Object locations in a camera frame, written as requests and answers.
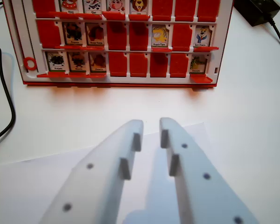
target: guess who game board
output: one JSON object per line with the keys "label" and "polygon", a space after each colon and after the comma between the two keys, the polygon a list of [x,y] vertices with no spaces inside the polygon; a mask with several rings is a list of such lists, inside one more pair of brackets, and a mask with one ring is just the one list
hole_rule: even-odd
{"label": "guess who game board", "polygon": [[3,0],[24,84],[214,87],[232,0]]}

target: screw hole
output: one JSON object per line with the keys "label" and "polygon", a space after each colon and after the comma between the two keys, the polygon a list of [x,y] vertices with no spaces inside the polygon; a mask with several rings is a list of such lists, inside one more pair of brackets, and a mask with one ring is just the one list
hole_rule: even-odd
{"label": "screw hole", "polygon": [[93,168],[93,164],[92,163],[88,163],[87,164],[87,169],[92,169]]}
{"label": "screw hole", "polygon": [[234,220],[234,222],[235,222],[236,224],[242,224],[242,223],[244,223],[241,217],[234,217],[233,220]]}
{"label": "screw hole", "polygon": [[203,175],[203,177],[204,177],[206,180],[209,180],[209,179],[210,179],[210,175],[209,175],[208,173],[205,173],[205,174]]}
{"label": "screw hole", "polygon": [[66,203],[64,206],[63,206],[63,211],[64,212],[67,212],[71,210],[71,204],[70,203]]}

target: cartoon character picture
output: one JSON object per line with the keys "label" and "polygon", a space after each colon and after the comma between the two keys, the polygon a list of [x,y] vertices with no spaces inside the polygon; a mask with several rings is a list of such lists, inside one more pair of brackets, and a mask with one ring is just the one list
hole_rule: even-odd
{"label": "cartoon character picture", "polygon": [[130,0],[130,12],[131,14],[147,15],[148,0]]}
{"label": "cartoon character picture", "polygon": [[46,52],[46,58],[50,71],[64,70],[64,59],[57,51]]}
{"label": "cartoon character picture", "polygon": [[125,0],[107,0],[107,11],[125,11]]}
{"label": "cartoon character picture", "polygon": [[91,72],[106,72],[106,59],[100,53],[90,53]]}
{"label": "cartoon character picture", "polygon": [[78,4],[77,0],[60,0],[61,11],[68,13],[78,13]]}
{"label": "cartoon character picture", "polygon": [[81,28],[75,22],[63,23],[66,44],[82,45]]}
{"label": "cartoon character picture", "polygon": [[86,23],[88,45],[104,45],[104,29],[98,23]]}
{"label": "cartoon character picture", "polygon": [[101,0],[83,0],[84,11],[90,14],[102,14],[102,2]]}
{"label": "cartoon character picture", "polygon": [[196,26],[196,42],[194,47],[208,47],[210,45],[211,31],[208,26]]}
{"label": "cartoon character picture", "polygon": [[71,71],[86,71],[85,57],[83,52],[68,52],[68,54]]}
{"label": "cartoon character picture", "polygon": [[152,47],[167,47],[169,30],[165,25],[153,25],[152,29]]}
{"label": "cartoon character picture", "polygon": [[193,55],[190,65],[190,73],[205,73],[207,58],[204,55]]}

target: yellow cartoon character card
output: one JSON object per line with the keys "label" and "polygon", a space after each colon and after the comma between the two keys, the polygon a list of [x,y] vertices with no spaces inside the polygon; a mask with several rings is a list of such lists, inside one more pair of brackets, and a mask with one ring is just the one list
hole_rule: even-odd
{"label": "yellow cartoon character card", "polygon": [[159,48],[168,47],[169,30],[166,25],[153,25],[151,46]]}

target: black power adapter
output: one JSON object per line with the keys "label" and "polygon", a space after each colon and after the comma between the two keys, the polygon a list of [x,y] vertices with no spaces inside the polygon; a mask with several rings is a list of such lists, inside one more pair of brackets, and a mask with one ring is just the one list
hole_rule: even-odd
{"label": "black power adapter", "polygon": [[273,0],[234,0],[234,7],[250,23],[257,26],[269,22],[280,10]]}

